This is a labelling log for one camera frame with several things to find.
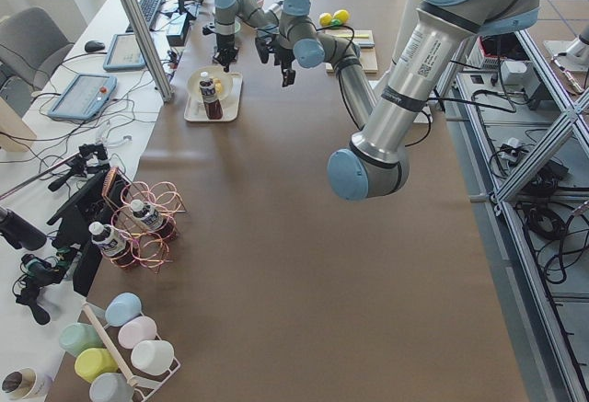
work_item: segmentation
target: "white table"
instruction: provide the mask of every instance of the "white table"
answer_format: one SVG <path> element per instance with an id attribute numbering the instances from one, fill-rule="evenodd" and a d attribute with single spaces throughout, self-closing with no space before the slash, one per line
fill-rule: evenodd
<path id="1" fill-rule="evenodd" d="M 166 18 L 160 17 L 158 26 L 165 24 L 165 22 Z M 112 36 L 124 32 L 127 25 L 128 20 L 122 10 L 120 1 L 107 0 L 75 43 L 68 57 L 85 53 L 84 45 L 88 40 L 102 41 L 108 48 Z M 165 29 L 164 31 L 154 32 L 153 37 L 157 50 L 160 52 L 160 57 L 166 59 L 168 45 Z M 69 69 L 63 66 L 58 68 L 43 92 L 61 93 L 75 76 L 70 70 L 77 73 L 103 74 L 102 63 L 104 57 L 103 54 L 89 55 L 65 63 Z M 157 114 L 162 108 L 162 99 L 156 91 L 149 72 L 133 71 L 115 73 L 115 75 L 118 79 L 118 85 L 113 94 L 114 98 L 122 97 L 141 81 L 141 87 L 135 89 L 129 95 L 129 99 L 134 102 L 134 107 L 132 107 L 132 103 L 125 102 L 112 105 L 105 110 L 99 121 L 93 121 L 89 125 L 97 125 L 103 123 L 106 119 L 110 119 L 111 126 L 117 126 L 128 122 L 134 114 L 138 121 L 113 130 L 109 136 L 111 142 L 119 141 L 125 135 L 132 136 L 131 141 L 126 141 L 124 145 L 109 149 L 109 155 L 112 157 L 116 154 L 117 156 L 113 157 L 111 163 L 120 166 L 118 159 L 122 160 L 126 175 L 133 179 L 139 158 L 145 150 Z M 53 121 L 42 115 L 42 112 L 46 112 L 52 106 L 53 101 L 54 99 L 50 99 L 49 96 L 39 97 L 23 119 L 37 134 L 38 139 L 63 136 L 75 128 L 72 123 Z M 120 111 L 120 114 L 114 115 L 114 111 Z M 31 147 L 34 152 L 41 153 L 41 156 L 69 156 L 77 151 L 79 145 L 94 143 L 97 138 L 96 135 L 96 129 L 87 130 L 71 137 L 68 140 L 67 147 L 65 144 L 60 144 L 48 152 L 43 152 L 43 149 L 57 142 L 36 142 Z M 0 150 L 0 162 L 26 160 L 31 157 L 31 152 L 7 153 Z M 37 159 L 28 163 L 0 163 L 0 171 L 3 174 L 0 177 L 0 192 L 7 191 L 37 174 L 39 165 L 40 162 Z M 50 181 L 34 181 L 23 190 L 0 201 L 0 204 L 17 212 L 36 225 L 41 231 L 48 233 L 54 231 L 59 223 L 55 226 L 48 226 L 46 221 L 67 200 L 68 189 L 62 187 L 56 192 L 50 192 L 47 190 L 49 183 Z M 70 185 L 72 185 L 72 192 L 74 192 L 75 181 L 70 182 Z M 3 321 L 2 328 L 0 328 L 0 336 L 3 339 L 0 350 L 0 374 L 4 378 L 6 374 L 19 368 L 33 367 L 49 375 L 55 375 L 63 357 L 63 351 L 58 344 L 59 335 L 64 327 L 77 320 L 80 314 L 82 297 L 73 291 L 70 281 L 63 281 L 61 284 L 45 287 L 38 302 L 47 310 L 52 320 L 46 326 L 37 325 L 29 309 L 14 302 L 13 294 L 10 291 L 11 285 L 20 276 L 20 257 L 27 251 L 24 249 L 16 251 L 4 238 L 0 238 L 0 250 L 4 252 L 2 256 L 3 267 L 0 270 L 0 281 L 4 284 L 0 293 L 0 318 Z M 53 254 L 54 249 L 49 241 L 45 247 L 35 253 L 40 258 L 46 258 Z"/>

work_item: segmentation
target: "chair backrest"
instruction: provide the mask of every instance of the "chair backrest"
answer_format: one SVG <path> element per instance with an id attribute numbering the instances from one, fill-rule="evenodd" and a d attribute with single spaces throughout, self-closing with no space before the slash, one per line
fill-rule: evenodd
<path id="1" fill-rule="evenodd" d="M 42 8 L 28 8 L 0 22 L 0 62 L 36 88 L 51 78 L 69 45 Z"/>

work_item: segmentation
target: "robotic arm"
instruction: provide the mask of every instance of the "robotic arm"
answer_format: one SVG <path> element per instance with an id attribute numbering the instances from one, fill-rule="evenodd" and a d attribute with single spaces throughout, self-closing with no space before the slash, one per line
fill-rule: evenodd
<path id="1" fill-rule="evenodd" d="M 310 0 L 281 0 L 267 12 L 258 8 L 250 13 L 244 11 L 250 7 L 249 0 L 215 3 L 219 51 L 225 49 L 219 36 L 233 33 L 231 17 L 242 17 L 272 34 L 268 44 L 282 66 L 283 86 L 294 80 L 293 60 L 304 68 L 322 62 L 334 66 L 360 131 L 352 136 L 348 148 L 330 157 L 329 183 L 340 197 L 363 200 L 388 195 L 404 185 L 409 160 L 403 140 L 460 42 L 470 36 L 499 35 L 532 26 L 539 0 L 422 0 L 417 8 L 418 24 L 380 98 L 369 86 L 352 44 L 317 32 L 308 17 Z M 278 33 L 274 34 L 276 25 Z M 228 69 L 226 60 L 221 58 L 219 63 Z"/>

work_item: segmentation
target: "white bottle cap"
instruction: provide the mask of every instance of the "white bottle cap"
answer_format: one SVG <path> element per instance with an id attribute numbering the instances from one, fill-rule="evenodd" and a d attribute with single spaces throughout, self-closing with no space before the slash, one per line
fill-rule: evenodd
<path id="1" fill-rule="evenodd" d="M 130 206 L 133 212 L 140 212 L 144 209 L 145 203 L 141 200 L 133 200 L 131 201 Z"/>
<path id="2" fill-rule="evenodd" d="M 92 235 L 100 235 L 102 232 L 104 232 L 104 225 L 98 221 L 95 221 L 88 227 L 88 230 Z"/>

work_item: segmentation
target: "yellow cup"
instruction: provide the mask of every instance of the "yellow cup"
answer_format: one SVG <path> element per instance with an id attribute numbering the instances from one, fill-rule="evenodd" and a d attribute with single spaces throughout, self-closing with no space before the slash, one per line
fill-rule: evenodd
<path id="1" fill-rule="evenodd" d="M 75 373 L 92 384 L 103 373 L 115 373 L 119 366 L 107 349 L 86 349 L 75 360 Z"/>

